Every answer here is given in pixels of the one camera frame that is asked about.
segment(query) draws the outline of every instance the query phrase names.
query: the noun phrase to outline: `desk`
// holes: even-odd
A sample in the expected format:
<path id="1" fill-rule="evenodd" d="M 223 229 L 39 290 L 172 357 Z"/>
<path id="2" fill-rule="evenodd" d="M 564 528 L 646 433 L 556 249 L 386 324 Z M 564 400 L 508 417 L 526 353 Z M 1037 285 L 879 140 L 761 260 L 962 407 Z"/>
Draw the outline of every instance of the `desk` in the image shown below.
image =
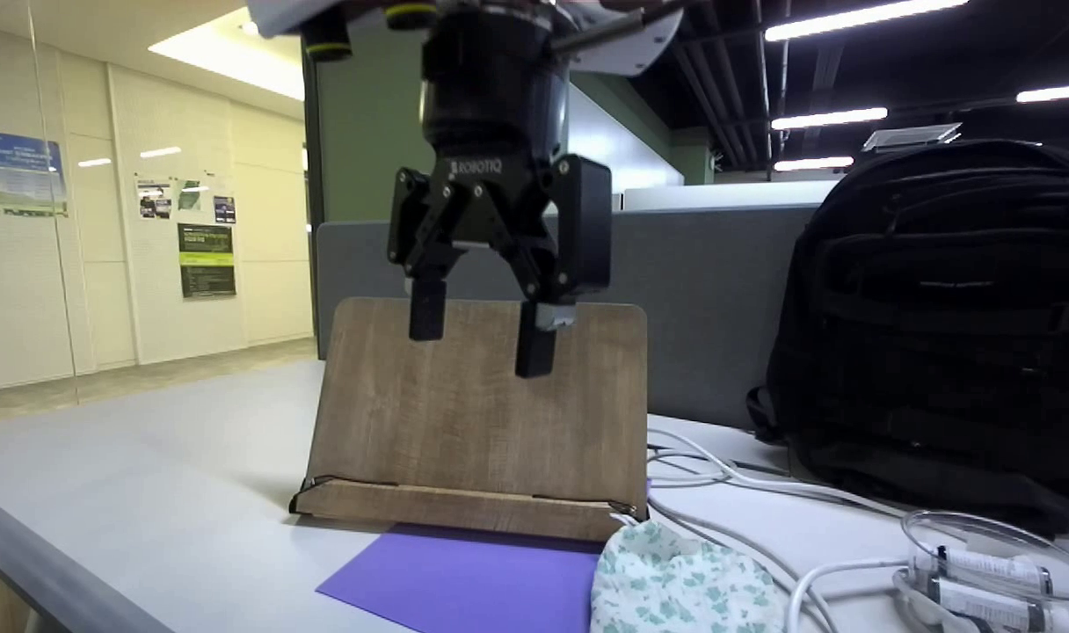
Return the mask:
<path id="1" fill-rule="evenodd" d="M 293 362 L 0 421 L 0 506 L 181 633 L 400 629 L 315 596 L 380 532 L 298 528 L 284 512 L 305 472 L 319 378 L 319 362 Z M 650 421 L 722 458 L 776 458 L 747 433 Z M 800 569 L 909 552 L 896 525 L 846 506 L 743 491 L 660 496 Z M 890 600 L 839 601 L 838 618 L 843 633 L 900 629 Z"/>

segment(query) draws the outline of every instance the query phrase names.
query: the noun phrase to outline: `gray partition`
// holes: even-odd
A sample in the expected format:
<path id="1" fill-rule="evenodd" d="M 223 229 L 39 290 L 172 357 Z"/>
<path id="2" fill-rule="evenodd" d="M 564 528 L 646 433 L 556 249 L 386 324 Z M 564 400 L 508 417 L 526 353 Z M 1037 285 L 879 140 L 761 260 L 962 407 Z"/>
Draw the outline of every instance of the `gray partition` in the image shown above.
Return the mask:
<path id="1" fill-rule="evenodd" d="M 102 584 L 70 555 L 0 512 L 0 576 L 39 617 L 35 629 L 63 633 L 167 633 L 141 605 Z"/>
<path id="2" fill-rule="evenodd" d="M 747 425 L 747 390 L 762 380 L 793 243 L 810 212 L 614 216 L 612 290 L 597 301 L 646 311 L 650 413 Z M 386 224 L 315 229 L 315 342 L 344 296 L 400 296 L 386 264 Z M 468 255 L 451 296 L 519 301 L 492 255 Z"/>

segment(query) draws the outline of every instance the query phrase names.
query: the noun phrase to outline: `ceiling light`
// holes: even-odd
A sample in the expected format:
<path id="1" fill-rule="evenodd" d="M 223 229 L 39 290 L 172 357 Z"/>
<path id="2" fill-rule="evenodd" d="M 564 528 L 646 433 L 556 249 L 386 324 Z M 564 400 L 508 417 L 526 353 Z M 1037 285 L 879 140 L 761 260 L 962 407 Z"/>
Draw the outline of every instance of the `ceiling light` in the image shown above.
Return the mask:
<path id="1" fill-rule="evenodd" d="M 1015 94 L 1015 104 L 1067 104 L 1067 100 L 1069 100 L 1069 85 Z"/>
<path id="2" fill-rule="evenodd" d="M 900 18 L 950 12 L 950 9 L 962 9 L 962 3 L 968 0 L 900 0 L 900 3 L 866 9 L 866 12 L 822 16 L 822 18 L 810 18 L 810 20 L 775 24 L 768 32 L 768 43 L 789 43 L 789 38 L 810 38 L 810 36 L 822 36 L 822 32 L 900 20 Z"/>
<path id="3" fill-rule="evenodd" d="M 206 24 L 148 46 L 160 56 L 223 73 L 284 100 L 304 104 L 304 72 L 296 38 L 255 38 L 251 12 L 239 9 Z"/>
<path id="4" fill-rule="evenodd" d="M 83 158 L 83 162 L 79 162 L 79 168 L 97 168 L 97 167 L 111 167 L 111 158 L 102 154 L 102 158 Z"/>
<path id="5" fill-rule="evenodd" d="M 775 131 L 810 131 L 810 128 L 850 128 L 886 120 L 886 108 L 839 108 L 839 114 L 814 114 L 814 117 L 780 117 Z"/>
<path id="6" fill-rule="evenodd" d="M 151 151 L 141 151 L 141 158 L 167 158 L 167 154 L 184 154 L 184 149 L 151 149 Z"/>
<path id="7" fill-rule="evenodd" d="M 850 154 L 822 154 L 822 158 L 776 162 L 775 172 L 828 172 L 828 168 L 846 168 L 846 167 L 853 167 Z"/>
<path id="8" fill-rule="evenodd" d="M 890 128 L 871 131 L 862 151 L 890 151 L 890 149 L 930 149 L 930 144 L 955 144 L 962 124 L 930 124 L 930 128 Z"/>

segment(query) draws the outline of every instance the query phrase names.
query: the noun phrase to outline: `white cable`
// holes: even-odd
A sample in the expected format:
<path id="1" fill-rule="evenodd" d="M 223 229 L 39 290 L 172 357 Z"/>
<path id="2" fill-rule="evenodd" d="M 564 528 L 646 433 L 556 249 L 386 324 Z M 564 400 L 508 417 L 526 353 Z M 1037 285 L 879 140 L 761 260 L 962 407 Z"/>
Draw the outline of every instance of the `white cable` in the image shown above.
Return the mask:
<path id="1" fill-rule="evenodd" d="M 675 453 L 675 452 L 659 452 L 646 458 L 646 465 L 666 465 L 672 472 L 682 472 L 682 475 L 650 475 L 646 472 L 646 491 L 710 491 L 710 487 L 722 487 L 726 479 L 718 479 L 718 472 L 700 472 L 700 468 L 689 468 L 689 465 L 679 465 L 682 461 L 703 461 L 700 453 Z"/>
<path id="2" fill-rule="evenodd" d="M 650 452 L 650 461 L 672 461 L 672 458 L 682 458 L 682 461 L 708 461 L 700 452 L 675 452 L 675 446 L 646 446 Z M 761 475 L 776 475 L 776 479 L 789 479 L 789 472 L 775 468 L 775 465 L 755 465 L 755 461 L 728 461 L 730 468 L 740 472 L 761 472 Z"/>
<path id="3" fill-rule="evenodd" d="M 862 506 L 862 512 L 871 512 L 871 514 L 883 514 L 883 519 L 909 519 L 904 512 L 896 506 L 886 506 L 886 502 L 877 502 L 877 501 L 866 501 L 866 496 L 850 496 L 843 491 L 830 491 L 830 487 L 810 487 L 810 482 L 770 482 L 770 479 L 751 479 L 730 465 L 726 465 L 722 458 L 715 458 L 703 444 L 682 438 L 682 433 L 668 433 L 668 428 L 646 428 L 646 433 L 659 433 L 659 438 L 668 438 L 695 453 L 703 453 L 722 475 L 728 487 L 740 487 L 740 491 L 761 491 L 761 494 L 776 494 L 776 496 L 801 496 L 801 501 L 838 501 L 838 502 L 846 502 L 846 506 Z"/>
<path id="4" fill-rule="evenodd" d="M 672 525 L 679 525 L 679 528 L 687 528 L 687 532 L 692 532 L 692 536 L 700 536 L 700 537 L 708 537 L 708 542 L 715 542 L 715 544 L 726 544 L 726 542 L 710 537 L 708 532 L 718 532 L 718 536 L 726 536 L 726 537 L 730 537 L 730 542 L 751 550 L 751 552 L 761 555 L 761 562 L 770 569 L 770 576 L 775 576 L 775 584 L 776 584 L 780 590 L 793 590 L 793 588 L 800 584 L 800 575 L 796 575 L 780 555 L 775 555 L 768 544 L 761 544 L 761 542 L 751 542 L 751 537 L 747 537 L 747 536 L 740 536 L 740 532 L 730 532 L 730 528 L 726 528 L 726 525 L 715 525 L 715 521 L 682 514 L 682 512 L 675 512 L 675 506 L 668 506 L 668 502 L 660 502 L 660 501 L 655 501 L 655 496 L 646 496 L 646 502 L 650 502 L 650 512 L 659 512 L 659 514 L 668 519 Z M 814 618 L 816 618 L 828 633 L 838 633 L 838 624 L 835 624 L 835 617 L 830 617 L 830 605 L 828 605 L 821 596 L 814 596 L 814 601 L 816 601 L 816 617 L 814 617 Z"/>
<path id="5" fill-rule="evenodd" d="M 835 567 L 816 567 L 816 569 L 810 569 L 810 575 L 796 584 L 796 590 L 793 590 L 793 600 L 789 600 L 789 625 L 785 625 L 785 633 L 800 633 L 800 629 L 801 629 L 801 605 L 804 605 L 804 600 L 810 600 L 810 590 L 814 590 L 814 584 L 816 584 L 821 576 L 828 576 L 828 575 L 843 575 L 843 569 L 890 569 L 890 567 L 909 569 L 904 561 L 857 561 L 857 562 L 835 562 Z"/>

